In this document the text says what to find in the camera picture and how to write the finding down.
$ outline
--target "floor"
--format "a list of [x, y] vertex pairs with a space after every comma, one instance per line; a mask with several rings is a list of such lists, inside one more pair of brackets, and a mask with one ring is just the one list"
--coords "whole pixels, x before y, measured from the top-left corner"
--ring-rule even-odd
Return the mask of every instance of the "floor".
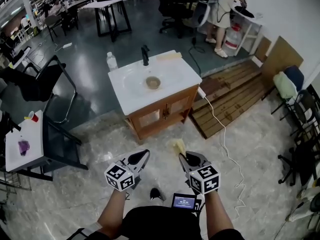
[[[64, 36], [62, 29], [55, 28], [58, 38], [54, 38], [54, 42], [57, 45], [51, 41], [48, 31], [44, 30], [41, 35], [28, 40], [22, 46], [32, 48], [29, 57], [41, 67], [55, 54], [61, 62], [66, 63], [66, 70], [78, 92], [69, 121], [63, 125], [66, 129], [72, 129], [120, 107], [108, 77], [107, 52], [111, 51], [117, 59], [118, 66], [122, 67], [142, 59], [142, 45], [149, 47], [149, 56], [176, 50], [182, 53], [183, 58], [196, 72], [199, 72], [188, 53], [192, 47], [192, 34], [188, 30], [182, 39], [177, 38], [173, 29], [159, 33], [164, 19], [158, 11], [159, 0], [129, 0], [125, 2], [125, 6], [132, 33], [119, 35], [114, 43], [109, 36], [98, 37], [94, 10], [83, 9], [79, 12], [78, 31], [74, 28]], [[124, 18], [118, 14], [117, 6], [114, 8], [119, 29], [124, 28]], [[199, 53], [194, 49], [190, 51], [203, 74], [248, 57], [248, 53], [241, 49], [236, 57], [228, 60], [220, 58], [213, 53], [213, 46], [204, 42], [204, 38], [202, 34], [197, 34], [197, 46], [203, 48], [205, 53]], [[72, 46], [55, 52], [56, 48], [58, 50], [67, 43], [72, 43]], [[64, 119], [72, 91], [66, 77], [62, 76], [54, 88], [58, 97], [48, 109], [51, 118]], [[16, 123], [22, 122], [30, 111], [43, 110], [45, 106], [44, 102], [40, 101], [24, 101], [19, 88], [11, 83], [0, 95], [0, 99], [1, 110], [9, 112]]]
[[[8, 223], [1, 226], [12, 240], [67, 239], [78, 228], [94, 223], [108, 202], [113, 190], [104, 179], [108, 165], [121, 154], [139, 148], [149, 149], [151, 155], [141, 172], [142, 181], [125, 203], [125, 213], [146, 202], [152, 187], [160, 188], [168, 200], [179, 190], [188, 193], [190, 189], [171, 147], [173, 138], [182, 138], [187, 150], [204, 154], [220, 169], [218, 193], [234, 227], [245, 239], [271, 240], [277, 233], [277, 240], [301, 239], [307, 232], [308, 217], [284, 224], [301, 186], [299, 181], [294, 187], [278, 184], [283, 166], [277, 156], [292, 146], [290, 124], [279, 121], [282, 112], [270, 114], [278, 102], [271, 95], [227, 127], [226, 146], [241, 165], [246, 184], [242, 195], [246, 207], [239, 208], [239, 218], [234, 207], [240, 204], [237, 198], [242, 190], [235, 185], [241, 177], [220, 144], [221, 131], [205, 140], [187, 119], [185, 124], [177, 123], [139, 146], [122, 116], [112, 111], [71, 131], [83, 141], [80, 160], [89, 171], [65, 167], [54, 172], [53, 182], [31, 179], [32, 191], [19, 190], [10, 196]], [[204, 240], [208, 239], [205, 218], [203, 209], [200, 228]]]

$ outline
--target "red cup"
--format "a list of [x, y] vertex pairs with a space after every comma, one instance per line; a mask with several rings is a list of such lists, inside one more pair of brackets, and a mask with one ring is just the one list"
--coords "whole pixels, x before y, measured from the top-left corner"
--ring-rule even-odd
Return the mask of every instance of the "red cup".
[[32, 121], [34, 121], [34, 122], [38, 122], [38, 120], [39, 120], [39, 117], [35, 114], [35, 112], [33, 112], [33, 111], [31, 111], [30, 113], [29, 113], [29, 118], [32, 120]]

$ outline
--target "hand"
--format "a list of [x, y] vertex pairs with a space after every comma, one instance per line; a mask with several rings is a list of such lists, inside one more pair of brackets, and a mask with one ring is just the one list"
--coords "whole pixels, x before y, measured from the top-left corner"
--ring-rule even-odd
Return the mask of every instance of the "hand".
[[241, 3], [241, 6], [246, 9], [247, 8], [247, 1], [246, 0], [243, 0], [240, 2]]

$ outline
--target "purple object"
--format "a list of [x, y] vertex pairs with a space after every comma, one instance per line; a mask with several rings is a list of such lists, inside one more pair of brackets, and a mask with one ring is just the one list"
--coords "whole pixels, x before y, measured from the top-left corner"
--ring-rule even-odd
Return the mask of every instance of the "purple object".
[[27, 151], [30, 149], [29, 142], [26, 140], [21, 140], [18, 142], [18, 145], [21, 156], [25, 156]]

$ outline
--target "white sink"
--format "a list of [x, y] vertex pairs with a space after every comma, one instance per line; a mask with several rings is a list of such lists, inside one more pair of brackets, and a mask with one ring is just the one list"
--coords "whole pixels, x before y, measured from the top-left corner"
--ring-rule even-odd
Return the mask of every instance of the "white sink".
[[[172, 50], [161, 55], [176, 53]], [[149, 58], [149, 65], [142, 60], [108, 73], [123, 113], [127, 116], [154, 102], [201, 83], [202, 79], [181, 57], [157, 60]], [[150, 89], [148, 77], [157, 77], [160, 86]]]

